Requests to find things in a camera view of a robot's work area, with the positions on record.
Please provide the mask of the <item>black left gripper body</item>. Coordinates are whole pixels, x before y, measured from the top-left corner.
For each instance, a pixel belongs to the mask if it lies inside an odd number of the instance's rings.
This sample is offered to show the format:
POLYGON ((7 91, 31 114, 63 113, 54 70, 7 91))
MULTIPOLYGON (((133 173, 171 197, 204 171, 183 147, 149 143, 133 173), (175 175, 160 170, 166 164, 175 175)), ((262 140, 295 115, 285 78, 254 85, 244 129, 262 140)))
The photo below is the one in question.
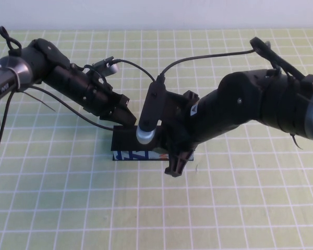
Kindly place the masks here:
POLYGON ((89 85, 83 97, 83 107, 87 112, 100 118, 109 120, 108 113, 120 104, 121 95, 113 91, 107 83, 101 83, 96 77, 88 77, 89 85))

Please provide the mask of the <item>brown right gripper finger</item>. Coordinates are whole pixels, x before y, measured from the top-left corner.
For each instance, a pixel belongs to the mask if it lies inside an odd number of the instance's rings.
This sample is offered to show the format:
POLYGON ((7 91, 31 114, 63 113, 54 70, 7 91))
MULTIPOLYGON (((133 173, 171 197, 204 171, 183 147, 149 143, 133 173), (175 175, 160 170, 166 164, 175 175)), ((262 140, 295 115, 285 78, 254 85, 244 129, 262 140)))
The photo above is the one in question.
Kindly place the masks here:
POLYGON ((163 129, 161 130, 160 135, 160 148, 164 151, 168 152, 171 148, 172 143, 172 135, 169 130, 163 129))
POLYGON ((185 169, 186 164, 194 159, 194 150, 188 151, 170 151, 168 154, 168 167, 164 173, 172 177, 180 177, 185 169))

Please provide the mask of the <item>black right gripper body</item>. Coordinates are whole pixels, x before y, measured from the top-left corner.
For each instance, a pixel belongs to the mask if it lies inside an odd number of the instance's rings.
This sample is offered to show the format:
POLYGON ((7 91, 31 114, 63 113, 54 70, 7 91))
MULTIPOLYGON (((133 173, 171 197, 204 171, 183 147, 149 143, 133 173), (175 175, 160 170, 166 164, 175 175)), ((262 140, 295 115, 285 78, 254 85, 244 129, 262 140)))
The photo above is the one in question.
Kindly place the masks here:
POLYGON ((170 151, 196 150, 198 143, 194 142, 189 132, 188 124, 192 105, 197 104, 198 98, 182 99, 181 103, 167 98, 162 117, 162 128, 169 130, 172 135, 170 151))

